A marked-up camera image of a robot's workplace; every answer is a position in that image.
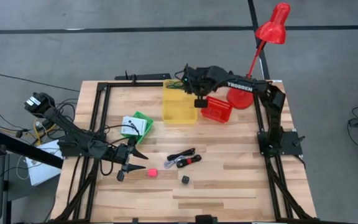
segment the red mesh basket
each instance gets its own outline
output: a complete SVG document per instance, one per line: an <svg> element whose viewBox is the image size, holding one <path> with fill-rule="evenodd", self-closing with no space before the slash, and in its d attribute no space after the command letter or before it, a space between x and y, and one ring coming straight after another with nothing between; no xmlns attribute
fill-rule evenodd
<svg viewBox="0 0 358 224"><path fill-rule="evenodd" d="M201 114L209 119L219 121L220 123L225 123L229 120L232 105L228 102L207 96L208 107L201 109Z"/></svg>

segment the green box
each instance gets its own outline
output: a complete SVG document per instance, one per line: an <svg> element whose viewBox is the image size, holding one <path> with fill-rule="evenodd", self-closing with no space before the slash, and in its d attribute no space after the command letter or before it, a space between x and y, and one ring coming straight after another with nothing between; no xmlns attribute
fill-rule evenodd
<svg viewBox="0 0 358 224"><path fill-rule="evenodd" d="M152 129L153 126L153 119L149 118L148 116L142 114L139 111L136 111L135 115L133 116L134 118L139 118L139 119L145 119L146 120L146 130L144 131L144 135L140 136L140 139L138 140L138 144L140 144L144 138L144 136L146 136L146 134ZM133 135L131 134L121 134L124 137L131 137Z"/></svg>

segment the yellow plastic bin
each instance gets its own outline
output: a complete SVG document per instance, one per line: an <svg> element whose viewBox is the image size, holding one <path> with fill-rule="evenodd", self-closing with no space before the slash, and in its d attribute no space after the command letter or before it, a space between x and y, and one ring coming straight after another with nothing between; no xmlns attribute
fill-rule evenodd
<svg viewBox="0 0 358 224"><path fill-rule="evenodd" d="M164 80L162 119L167 124L193 124L197 120L197 108L194 107L196 96L183 90L167 88L180 85L179 80Z"/></svg>

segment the concrete floor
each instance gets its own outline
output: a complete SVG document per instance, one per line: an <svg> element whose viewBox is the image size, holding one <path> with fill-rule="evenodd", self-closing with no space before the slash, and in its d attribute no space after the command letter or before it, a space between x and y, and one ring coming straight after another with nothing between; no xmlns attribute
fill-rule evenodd
<svg viewBox="0 0 358 224"><path fill-rule="evenodd" d="M358 1L291 0L289 26L358 25ZM255 1L259 24L278 1ZM245 0L0 0L0 29L148 26L250 26ZM0 35L0 73L80 89L83 80L129 73L173 73L184 64L244 74L255 52L252 31ZM288 31L265 48L271 79L282 79L302 142L318 217L358 223L358 147L347 136L358 106L358 30ZM256 67L254 77L261 78ZM23 102L33 91L57 101L77 93L0 77L0 113L32 125ZM0 125L7 126L0 120ZM358 129L352 130L358 142ZM55 187L14 203L12 222L41 222Z"/></svg>

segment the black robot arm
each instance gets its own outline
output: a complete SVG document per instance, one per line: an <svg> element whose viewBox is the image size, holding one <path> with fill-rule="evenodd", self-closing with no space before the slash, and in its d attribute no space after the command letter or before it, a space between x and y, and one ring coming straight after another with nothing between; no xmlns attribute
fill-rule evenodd
<svg viewBox="0 0 358 224"><path fill-rule="evenodd" d="M208 102L204 96L227 86L257 95L266 109L269 122L268 146L272 149L281 148L283 128L281 127L281 113L284 107L285 94L272 82L266 80L251 80L249 78L233 75L223 68L210 66L207 68L191 68L186 66L181 78L185 92L197 96L195 107L207 107Z"/></svg>
<svg viewBox="0 0 358 224"><path fill-rule="evenodd" d="M25 103L25 109L38 118L45 118L66 132L66 136L59 139L58 145L63 156L66 152L82 156L92 156L95 159L102 159L121 164L121 170L117 174L117 180L123 181L124 174L137 169L145 169L144 166L129 163L132 154L141 159L148 159L136 149L136 139L130 138L127 144L113 146L106 142L104 130L90 131L82 130L70 120L59 113L55 107L53 98L45 93L34 93Z"/></svg>

